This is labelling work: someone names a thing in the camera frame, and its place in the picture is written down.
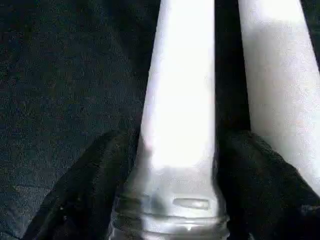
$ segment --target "clear plastic bottle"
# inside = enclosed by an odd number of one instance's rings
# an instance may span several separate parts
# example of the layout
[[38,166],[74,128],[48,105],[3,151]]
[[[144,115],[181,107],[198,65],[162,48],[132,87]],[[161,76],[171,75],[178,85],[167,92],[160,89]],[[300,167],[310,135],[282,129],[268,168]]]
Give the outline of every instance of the clear plastic bottle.
[[135,167],[110,240],[224,240],[216,183],[214,0],[162,0]]

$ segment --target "dark bedsheet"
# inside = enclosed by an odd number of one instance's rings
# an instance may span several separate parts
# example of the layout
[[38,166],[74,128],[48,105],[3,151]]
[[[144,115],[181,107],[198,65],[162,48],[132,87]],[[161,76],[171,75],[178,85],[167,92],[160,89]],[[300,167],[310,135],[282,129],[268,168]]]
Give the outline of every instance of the dark bedsheet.
[[[160,0],[2,0],[0,239],[22,237],[93,140],[135,156]],[[302,1],[320,57],[320,1]],[[217,129],[249,129],[236,0],[216,0]]]

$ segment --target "black fabric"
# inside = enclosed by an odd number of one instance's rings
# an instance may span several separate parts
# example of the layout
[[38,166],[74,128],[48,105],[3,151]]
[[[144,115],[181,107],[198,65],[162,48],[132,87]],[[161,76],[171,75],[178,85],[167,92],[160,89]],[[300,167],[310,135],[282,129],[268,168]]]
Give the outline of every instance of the black fabric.
[[219,184],[232,239],[316,240],[320,198],[298,171],[250,132],[220,138]]
[[95,140],[45,197],[24,240],[104,239],[115,192],[132,164],[126,133]]
[[320,0],[301,0],[318,68],[320,66]]
[[1,237],[23,236],[98,136],[127,133],[134,159],[159,4],[1,1]]

